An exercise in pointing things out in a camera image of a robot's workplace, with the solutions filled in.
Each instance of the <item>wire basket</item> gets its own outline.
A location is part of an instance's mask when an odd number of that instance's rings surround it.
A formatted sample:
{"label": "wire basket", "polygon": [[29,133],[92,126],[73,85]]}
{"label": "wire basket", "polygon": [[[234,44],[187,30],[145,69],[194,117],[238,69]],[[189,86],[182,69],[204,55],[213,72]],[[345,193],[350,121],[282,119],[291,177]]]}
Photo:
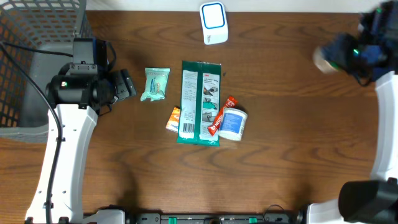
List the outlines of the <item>wire basket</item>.
{"label": "wire basket", "polygon": [[[92,37],[85,0],[9,0],[0,7],[1,40],[72,54],[74,37]],[[45,92],[45,86],[72,58],[7,47],[14,60]],[[0,137],[46,142],[48,108],[20,71],[0,52]]]}

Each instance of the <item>red packet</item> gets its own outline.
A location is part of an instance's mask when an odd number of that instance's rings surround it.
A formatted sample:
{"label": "red packet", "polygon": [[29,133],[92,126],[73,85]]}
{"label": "red packet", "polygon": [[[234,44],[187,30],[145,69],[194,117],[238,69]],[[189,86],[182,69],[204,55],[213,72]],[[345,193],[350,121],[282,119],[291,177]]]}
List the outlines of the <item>red packet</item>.
{"label": "red packet", "polygon": [[214,119],[213,124],[207,127],[209,130],[209,133],[214,136],[220,128],[221,121],[223,120],[223,113],[225,108],[234,108],[238,104],[238,101],[235,100],[232,96],[229,96],[228,99],[226,100],[226,103],[224,106],[220,109],[220,112],[218,112],[218,115],[216,116],[216,119]]}

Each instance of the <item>small wipes packet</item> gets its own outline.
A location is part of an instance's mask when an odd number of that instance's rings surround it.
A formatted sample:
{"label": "small wipes packet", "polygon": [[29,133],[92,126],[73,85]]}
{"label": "small wipes packet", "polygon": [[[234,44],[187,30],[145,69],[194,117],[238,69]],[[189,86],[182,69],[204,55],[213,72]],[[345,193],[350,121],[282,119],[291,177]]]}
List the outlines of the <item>small wipes packet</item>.
{"label": "small wipes packet", "polygon": [[175,133],[178,132],[178,123],[180,122],[180,109],[174,108],[172,115],[170,116],[169,121],[166,124],[166,129],[173,131]]}
{"label": "small wipes packet", "polygon": [[169,68],[145,68],[147,82],[145,84],[145,91],[141,95],[141,101],[147,98],[150,98],[151,102],[164,99],[169,73]]}

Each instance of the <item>wet wipes package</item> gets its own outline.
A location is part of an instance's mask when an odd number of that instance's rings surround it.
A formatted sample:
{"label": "wet wipes package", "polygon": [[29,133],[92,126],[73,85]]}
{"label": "wet wipes package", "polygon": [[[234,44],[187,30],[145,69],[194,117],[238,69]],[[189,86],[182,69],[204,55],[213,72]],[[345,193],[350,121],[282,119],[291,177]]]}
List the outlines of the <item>wet wipes package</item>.
{"label": "wet wipes package", "polygon": [[177,143],[219,146],[208,126],[220,110],[221,65],[182,62],[181,114]]}
{"label": "wet wipes package", "polygon": [[169,68],[145,68],[147,82],[145,91],[141,95],[141,101],[148,98],[150,98],[150,101],[164,99],[169,73]]}

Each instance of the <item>wood grain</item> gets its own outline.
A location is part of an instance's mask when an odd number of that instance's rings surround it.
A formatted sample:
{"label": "wood grain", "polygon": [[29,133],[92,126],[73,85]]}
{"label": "wood grain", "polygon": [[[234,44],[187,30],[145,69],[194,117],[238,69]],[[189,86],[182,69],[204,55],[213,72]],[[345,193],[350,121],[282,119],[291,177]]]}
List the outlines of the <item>wood grain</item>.
{"label": "wood grain", "polygon": [[[194,12],[88,12],[95,35],[110,40],[117,68],[141,95],[145,67],[170,67],[165,100],[120,102],[100,117],[83,184],[86,212],[109,204],[163,212],[295,209],[338,196],[367,179],[376,152],[377,98],[344,73],[322,75],[316,46],[354,33],[353,14],[229,13],[229,40],[205,46]],[[221,63],[221,101],[248,112],[241,142],[176,144],[165,129],[180,104],[182,60]],[[0,223],[24,219],[45,146],[0,141]]]}

